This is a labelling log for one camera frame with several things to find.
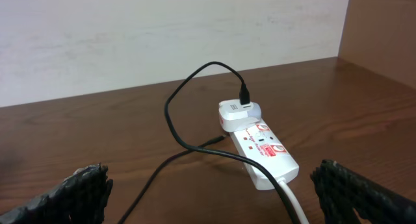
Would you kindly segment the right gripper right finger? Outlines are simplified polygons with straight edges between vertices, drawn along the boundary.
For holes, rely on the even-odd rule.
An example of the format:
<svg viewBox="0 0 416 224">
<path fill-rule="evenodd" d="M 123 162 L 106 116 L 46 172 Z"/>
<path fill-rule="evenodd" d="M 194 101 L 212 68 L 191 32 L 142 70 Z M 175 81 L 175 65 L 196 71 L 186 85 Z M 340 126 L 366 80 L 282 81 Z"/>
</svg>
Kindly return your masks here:
<svg viewBox="0 0 416 224">
<path fill-rule="evenodd" d="M 323 160 L 311 174 L 324 221 L 329 223 L 415 224 L 415 201 L 355 173 L 333 160 Z"/>
</svg>

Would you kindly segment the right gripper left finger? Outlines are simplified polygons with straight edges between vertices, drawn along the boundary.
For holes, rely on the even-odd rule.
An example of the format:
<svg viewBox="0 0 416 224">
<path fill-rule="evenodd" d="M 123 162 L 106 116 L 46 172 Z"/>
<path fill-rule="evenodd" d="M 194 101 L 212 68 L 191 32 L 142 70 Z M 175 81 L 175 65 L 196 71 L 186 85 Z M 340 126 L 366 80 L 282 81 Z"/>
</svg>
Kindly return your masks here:
<svg viewBox="0 0 416 224">
<path fill-rule="evenodd" d="M 101 164 L 80 168 L 52 190 L 1 214 L 1 224 L 101 224 L 113 180 Z"/>
</svg>

